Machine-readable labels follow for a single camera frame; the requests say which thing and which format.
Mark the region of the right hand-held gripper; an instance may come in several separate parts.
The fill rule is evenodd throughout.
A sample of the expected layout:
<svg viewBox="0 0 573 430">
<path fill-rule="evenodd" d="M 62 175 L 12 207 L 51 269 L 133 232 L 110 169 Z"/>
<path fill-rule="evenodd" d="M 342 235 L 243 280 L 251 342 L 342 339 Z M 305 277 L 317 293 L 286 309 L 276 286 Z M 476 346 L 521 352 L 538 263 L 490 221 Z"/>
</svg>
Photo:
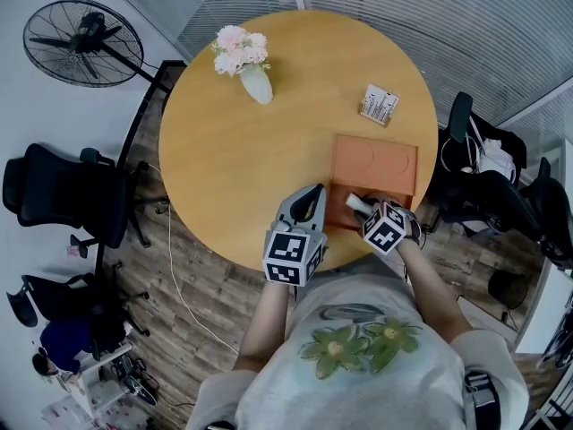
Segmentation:
<svg viewBox="0 0 573 430">
<path fill-rule="evenodd" d="M 363 202 L 373 208 L 364 213 L 354 210 L 358 223 L 363 223 L 362 237 L 378 254 L 387 255 L 404 239 L 420 245 L 422 229 L 413 212 L 387 198 L 364 197 Z"/>
</svg>

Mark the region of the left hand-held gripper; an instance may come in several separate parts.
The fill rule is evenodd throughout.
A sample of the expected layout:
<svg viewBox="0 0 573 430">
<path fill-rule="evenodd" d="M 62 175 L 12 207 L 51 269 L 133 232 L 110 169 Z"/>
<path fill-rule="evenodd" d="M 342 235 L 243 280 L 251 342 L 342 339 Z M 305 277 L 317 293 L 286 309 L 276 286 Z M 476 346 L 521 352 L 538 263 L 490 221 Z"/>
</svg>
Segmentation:
<svg viewBox="0 0 573 430">
<path fill-rule="evenodd" d="M 262 257 L 267 281 L 304 287 L 324 259 L 327 235 L 322 233 L 327 206 L 324 185 L 308 185 L 279 206 L 266 232 Z M 289 223 L 309 223 L 311 229 Z"/>
</svg>

